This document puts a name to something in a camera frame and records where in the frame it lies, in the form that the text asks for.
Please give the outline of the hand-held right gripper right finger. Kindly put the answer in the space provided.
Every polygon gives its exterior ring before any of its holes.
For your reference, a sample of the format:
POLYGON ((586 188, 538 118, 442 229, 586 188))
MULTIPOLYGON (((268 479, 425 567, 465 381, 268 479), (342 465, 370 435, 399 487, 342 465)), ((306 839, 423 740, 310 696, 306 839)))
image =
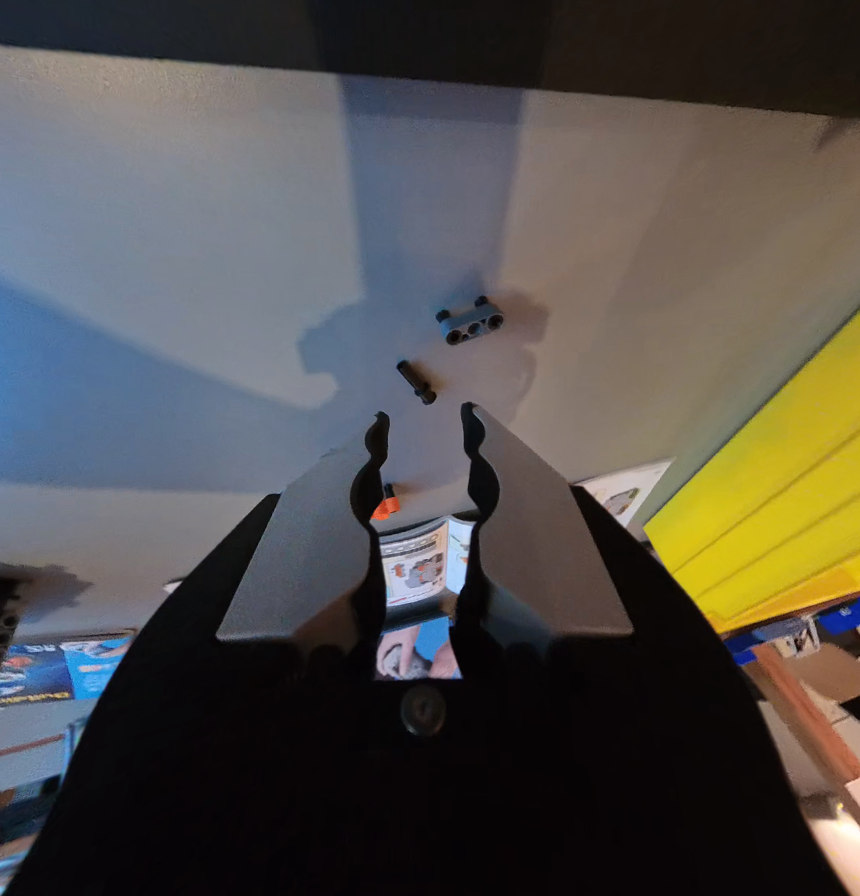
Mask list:
POLYGON ((475 402, 460 408, 479 519, 451 641, 463 677, 496 677, 508 651, 620 640, 634 625, 568 481, 475 402))

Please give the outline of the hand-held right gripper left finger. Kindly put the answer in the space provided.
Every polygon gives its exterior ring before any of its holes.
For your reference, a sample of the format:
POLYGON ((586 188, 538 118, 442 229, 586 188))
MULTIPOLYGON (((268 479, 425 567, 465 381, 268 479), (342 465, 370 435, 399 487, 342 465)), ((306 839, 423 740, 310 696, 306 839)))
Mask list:
POLYGON ((302 658, 375 647, 386 586, 372 517, 389 432, 389 416, 376 413, 279 495, 217 630, 221 643, 282 645, 302 658))

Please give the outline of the black connector pin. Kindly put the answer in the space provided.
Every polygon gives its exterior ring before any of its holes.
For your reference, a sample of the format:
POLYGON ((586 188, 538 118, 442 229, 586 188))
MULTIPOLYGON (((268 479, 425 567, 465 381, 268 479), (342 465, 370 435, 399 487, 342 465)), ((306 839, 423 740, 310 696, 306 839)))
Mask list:
POLYGON ((437 393, 429 381, 408 360, 401 360, 396 364, 396 370, 411 387, 413 394, 424 407, 436 402, 437 393))

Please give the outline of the grey three-hole beam with pins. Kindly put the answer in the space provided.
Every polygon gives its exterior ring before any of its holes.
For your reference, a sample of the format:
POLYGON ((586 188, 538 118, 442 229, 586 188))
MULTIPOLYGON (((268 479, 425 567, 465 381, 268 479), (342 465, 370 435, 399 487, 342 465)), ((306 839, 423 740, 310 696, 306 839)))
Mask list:
POLYGON ((458 346, 501 330, 505 317, 502 309, 487 295, 481 295, 474 300, 471 308, 466 308, 458 314, 448 309, 438 311, 436 321, 445 343, 449 346, 458 346))

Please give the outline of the grey desk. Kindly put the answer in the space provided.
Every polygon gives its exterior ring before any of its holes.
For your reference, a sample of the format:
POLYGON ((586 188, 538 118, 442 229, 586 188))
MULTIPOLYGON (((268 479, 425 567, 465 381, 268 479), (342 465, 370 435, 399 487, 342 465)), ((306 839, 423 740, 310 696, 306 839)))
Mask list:
POLYGON ((858 306, 857 118, 0 47, 18 636, 142 626, 379 410, 392 528, 470 506, 474 400, 572 482, 672 458, 641 538, 858 306))

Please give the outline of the instruction booklet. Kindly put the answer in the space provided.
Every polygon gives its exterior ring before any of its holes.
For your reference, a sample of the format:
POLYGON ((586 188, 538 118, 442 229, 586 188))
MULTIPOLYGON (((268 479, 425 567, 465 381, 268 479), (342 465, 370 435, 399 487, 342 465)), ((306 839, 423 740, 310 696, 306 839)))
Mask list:
MULTIPOLYGON (((575 483, 627 526, 673 463, 672 458, 575 483)), ((380 553, 389 609, 456 595, 466 580, 476 521, 451 514, 399 533, 383 533, 380 553)))

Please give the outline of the yellow plastic storage bin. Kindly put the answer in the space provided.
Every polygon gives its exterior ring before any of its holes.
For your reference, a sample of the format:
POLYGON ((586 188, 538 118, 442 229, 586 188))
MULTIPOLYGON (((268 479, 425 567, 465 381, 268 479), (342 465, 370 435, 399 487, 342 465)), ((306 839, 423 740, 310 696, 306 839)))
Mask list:
POLYGON ((860 590, 860 309, 644 529, 719 633, 860 590))

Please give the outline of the blue toy kit box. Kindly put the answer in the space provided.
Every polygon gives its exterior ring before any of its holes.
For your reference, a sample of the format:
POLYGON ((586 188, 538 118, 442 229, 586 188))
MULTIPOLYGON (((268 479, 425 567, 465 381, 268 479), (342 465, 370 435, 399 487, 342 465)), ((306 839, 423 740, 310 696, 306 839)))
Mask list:
MULTIPOLYGON (((376 681, 461 677, 451 647, 451 624, 437 618, 383 633, 374 662, 376 681)), ((11 644, 0 663, 0 711, 36 704, 99 700, 135 641, 104 633, 74 640, 11 644)))

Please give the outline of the wooden shelf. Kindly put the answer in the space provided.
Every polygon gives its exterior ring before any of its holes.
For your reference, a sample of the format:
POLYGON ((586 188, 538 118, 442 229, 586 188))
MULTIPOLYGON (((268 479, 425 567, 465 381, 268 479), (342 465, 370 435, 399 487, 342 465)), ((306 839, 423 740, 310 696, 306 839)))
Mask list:
POLYGON ((789 671, 772 644, 745 670, 860 828, 860 759, 789 671))

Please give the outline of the blue storage bins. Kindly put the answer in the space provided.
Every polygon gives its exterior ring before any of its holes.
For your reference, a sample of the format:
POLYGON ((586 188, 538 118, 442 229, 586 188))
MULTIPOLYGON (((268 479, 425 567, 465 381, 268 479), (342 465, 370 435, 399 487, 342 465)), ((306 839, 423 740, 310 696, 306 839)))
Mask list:
POLYGON ((833 645, 860 658, 860 594, 829 606, 796 611, 723 636, 738 666, 754 662, 754 648, 773 644, 785 658, 803 658, 833 645))

